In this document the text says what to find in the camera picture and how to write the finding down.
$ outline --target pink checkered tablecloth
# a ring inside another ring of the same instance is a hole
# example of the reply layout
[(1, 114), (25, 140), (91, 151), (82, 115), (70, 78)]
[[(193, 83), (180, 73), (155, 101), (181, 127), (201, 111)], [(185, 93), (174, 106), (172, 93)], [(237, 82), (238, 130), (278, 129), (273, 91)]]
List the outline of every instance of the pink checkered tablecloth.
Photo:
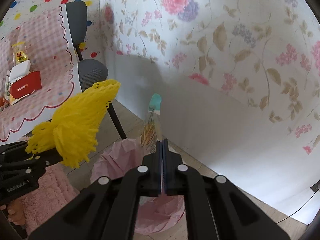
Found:
[(57, 107), (81, 92), (65, 5), (31, 18), (0, 41), (1, 96), (7, 70), (13, 67), (12, 45), (20, 41), (25, 41), (31, 70), (40, 71), (42, 89), (0, 113), (0, 145), (51, 119)]

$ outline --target black cable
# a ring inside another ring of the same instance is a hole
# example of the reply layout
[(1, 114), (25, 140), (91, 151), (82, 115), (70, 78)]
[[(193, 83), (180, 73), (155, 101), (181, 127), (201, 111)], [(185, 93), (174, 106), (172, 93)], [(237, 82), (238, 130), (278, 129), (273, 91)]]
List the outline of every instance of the black cable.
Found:
[[(313, 198), (313, 196), (314, 196), (317, 192), (318, 192), (318, 191), (316, 191), (315, 193), (313, 193), (312, 197), (311, 197), (301, 208), (303, 208), (305, 205), (307, 205), (307, 203)], [(295, 213), (293, 213), (292, 215), (286, 217), (285, 219), (282, 219), (282, 220), (279, 221), (277, 224), (279, 224), (279, 223), (282, 222), (282, 221), (285, 221), (287, 218), (293, 216)]]

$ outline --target chair leg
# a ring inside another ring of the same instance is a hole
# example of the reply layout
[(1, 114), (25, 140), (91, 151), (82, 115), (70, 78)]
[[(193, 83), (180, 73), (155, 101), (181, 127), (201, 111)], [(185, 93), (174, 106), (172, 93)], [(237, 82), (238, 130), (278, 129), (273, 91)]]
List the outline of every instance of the chair leg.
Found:
[(79, 45), (76, 46), (76, 52), (77, 52), (77, 54), (78, 54), (79, 60), (80, 60), (80, 61), (83, 60), (83, 57), (82, 57), (82, 54), (81, 54)]
[(121, 123), (120, 123), (120, 121), (118, 119), (118, 116), (116, 114), (115, 109), (113, 108), (112, 103), (109, 103), (108, 113), (109, 113), (109, 115), (111, 117), (111, 120), (113, 121), (113, 124), (115, 125), (115, 127), (116, 127), (116, 129), (117, 129), (117, 131), (118, 131), (118, 133), (119, 133), (119, 135), (121, 137), (121, 139), (122, 140), (126, 139), (127, 136), (125, 135), (125, 132), (124, 132), (122, 126), (121, 126)]

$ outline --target floral wallpaper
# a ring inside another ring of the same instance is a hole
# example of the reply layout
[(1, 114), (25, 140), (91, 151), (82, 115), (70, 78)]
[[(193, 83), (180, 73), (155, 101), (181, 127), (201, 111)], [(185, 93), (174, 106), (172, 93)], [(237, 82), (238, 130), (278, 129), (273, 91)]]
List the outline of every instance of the floral wallpaper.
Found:
[(304, 0), (100, 0), (104, 51), (143, 57), (320, 141), (320, 27)]

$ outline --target white wall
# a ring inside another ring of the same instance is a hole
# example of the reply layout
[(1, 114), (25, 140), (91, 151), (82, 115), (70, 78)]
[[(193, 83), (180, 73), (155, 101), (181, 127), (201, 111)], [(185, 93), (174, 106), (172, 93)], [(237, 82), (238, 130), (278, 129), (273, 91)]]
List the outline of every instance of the white wall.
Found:
[[(143, 58), (107, 53), (109, 78), (121, 82), (117, 100), (144, 119), (153, 93), (162, 97), (163, 134), (243, 190), (291, 215), (313, 194), (320, 156), (292, 155), (298, 145), (283, 139), (260, 111)], [(320, 194), (293, 217), (310, 223)]]

